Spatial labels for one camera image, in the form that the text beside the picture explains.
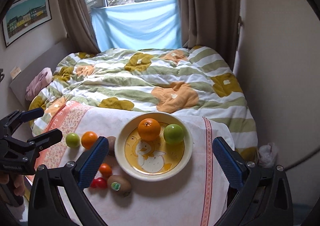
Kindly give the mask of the person's left hand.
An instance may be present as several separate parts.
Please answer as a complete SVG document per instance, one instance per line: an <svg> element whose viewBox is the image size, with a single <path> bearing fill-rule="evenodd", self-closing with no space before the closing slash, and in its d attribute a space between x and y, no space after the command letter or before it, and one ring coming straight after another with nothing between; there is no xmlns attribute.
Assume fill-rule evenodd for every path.
<svg viewBox="0 0 320 226"><path fill-rule="evenodd" d="M13 180L14 180L14 194L16 196L24 196L25 194L24 177L22 175L13 175ZM0 183L8 184L8 182L9 182L9 175L1 171Z"/></svg>

